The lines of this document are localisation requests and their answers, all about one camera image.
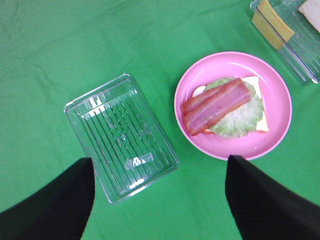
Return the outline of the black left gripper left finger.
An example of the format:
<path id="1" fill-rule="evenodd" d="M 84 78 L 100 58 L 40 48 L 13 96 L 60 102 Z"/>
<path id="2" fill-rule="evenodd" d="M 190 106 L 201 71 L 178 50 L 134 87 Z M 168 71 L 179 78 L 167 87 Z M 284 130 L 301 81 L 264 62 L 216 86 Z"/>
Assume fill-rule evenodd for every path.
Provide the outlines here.
<path id="1" fill-rule="evenodd" d="M 0 214 L 2 240 L 79 240 L 95 199 L 90 158 L 80 158 L 46 186 Z"/>

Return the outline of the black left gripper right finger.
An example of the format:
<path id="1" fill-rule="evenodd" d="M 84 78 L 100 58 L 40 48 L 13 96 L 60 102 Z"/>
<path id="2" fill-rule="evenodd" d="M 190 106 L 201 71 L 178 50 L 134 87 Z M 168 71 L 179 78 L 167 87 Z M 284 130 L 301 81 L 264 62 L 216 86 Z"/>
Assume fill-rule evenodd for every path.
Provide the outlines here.
<path id="1" fill-rule="evenodd" d="M 239 155 L 227 160 L 225 195 L 244 240 L 318 240 L 320 207 Z"/>

